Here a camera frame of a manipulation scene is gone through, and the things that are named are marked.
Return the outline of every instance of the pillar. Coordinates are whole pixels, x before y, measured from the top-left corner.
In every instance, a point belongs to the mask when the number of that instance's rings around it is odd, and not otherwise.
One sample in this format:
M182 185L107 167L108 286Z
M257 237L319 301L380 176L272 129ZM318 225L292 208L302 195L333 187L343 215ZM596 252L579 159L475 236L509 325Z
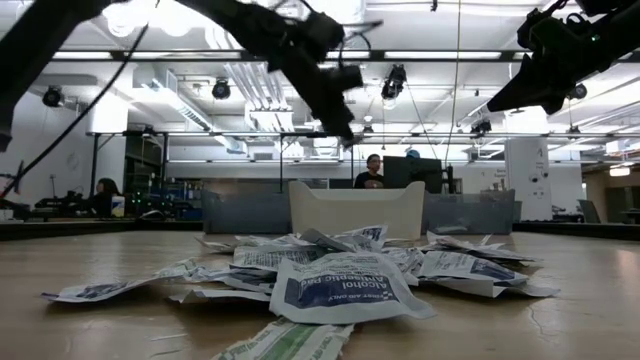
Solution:
M116 81L113 89L105 94L102 100L93 108L89 114L88 132L121 133L127 130L129 104L118 94L126 92L133 87L134 69L135 65L127 66ZM108 138L108 135L101 136L99 143L102 144ZM111 178L118 185L118 190L121 192L124 186L126 144L127 139L122 136L116 136L109 140L98 151L96 165L96 181L101 178Z
M545 138L517 138L505 145L507 184L522 202L523 221L552 220L549 149Z

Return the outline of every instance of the wooden table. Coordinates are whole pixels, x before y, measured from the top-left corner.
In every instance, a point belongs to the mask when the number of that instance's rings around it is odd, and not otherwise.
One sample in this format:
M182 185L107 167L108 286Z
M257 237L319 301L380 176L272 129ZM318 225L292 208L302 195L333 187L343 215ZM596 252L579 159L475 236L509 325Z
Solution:
M38 297L65 286L141 278L200 256L195 234L0 243L0 358L210 359L252 337L275 319L267 304L180 307L162 300L173 287L134 290L95 305L50 305ZM492 239L503 241L544 258L532 282L562 293L536 301L416 290L439 316L360 324L344 359L640 358L640 243L523 233Z

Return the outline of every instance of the spotlight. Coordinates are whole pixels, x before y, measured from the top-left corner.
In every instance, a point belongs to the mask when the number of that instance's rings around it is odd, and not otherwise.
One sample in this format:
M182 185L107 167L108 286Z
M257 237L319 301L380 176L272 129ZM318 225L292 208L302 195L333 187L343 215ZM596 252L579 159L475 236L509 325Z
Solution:
M569 94L567 95L567 97L571 100L571 99L578 99L578 100L582 100L585 97L587 97L588 91L587 91L587 87L580 84L578 86L576 86L573 90L571 90L569 92Z
M474 124L471 127L472 134L486 134L491 131L491 122L489 120L483 120Z
M42 96L42 103L47 107L60 107L64 104L64 95L59 86L49 86L47 92Z
M229 96L231 96L229 80L226 78L217 78L216 84L213 85L213 90L211 90L211 95L213 95L213 98L217 100L228 99Z
M580 128L577 126L571 126L569 130L567 130L567 134L580 134ZM569 140L577 140L577 137L570 136Z
M389 76L384 81L382 87L382 98L384 100L392 100L398 97L404 87L402 86L407 81L407 72L404 70L404 65L394 64Z

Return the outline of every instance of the dark shirt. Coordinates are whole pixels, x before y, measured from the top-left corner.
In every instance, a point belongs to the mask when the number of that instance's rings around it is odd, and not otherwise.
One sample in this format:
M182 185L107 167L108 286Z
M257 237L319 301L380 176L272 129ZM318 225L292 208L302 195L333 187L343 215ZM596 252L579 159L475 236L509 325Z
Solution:
M97 193L89 199L89 206L96 212L97 217L111 217L111 202L114 195Z
M371 175L368 171L363 172L358 177L356 177L356 182L353 184L354 189L366 189L364 183L369 180L379 181L384 184L384 176L382 175Z

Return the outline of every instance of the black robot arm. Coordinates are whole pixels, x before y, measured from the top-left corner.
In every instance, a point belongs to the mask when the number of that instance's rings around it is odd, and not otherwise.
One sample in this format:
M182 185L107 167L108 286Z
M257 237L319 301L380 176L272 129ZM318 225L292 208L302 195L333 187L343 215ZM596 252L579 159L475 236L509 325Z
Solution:
M349 127L353 114L342 93L362 86L360 69L317 66L343 41L340 24L315 12L305 21L292 22L275 11L236 0L177 1L219 24L249 53L264 58L270 70L282 70L326 132L347 143L354 141ZM5 55L0 64L6 71L0 86L0 152L11 140L17 102L76 26L122 2L127 0L38 0L0 41L0 54Z
M529 14L518 30L518 43L533 54L524 56L520 72L489 101L490 111L539 105L553 114L581 80L608 70L640 47L640 1L577 2L586 15L604 16L595 23L580 14L571 14L564 22L551 17L566 0Z

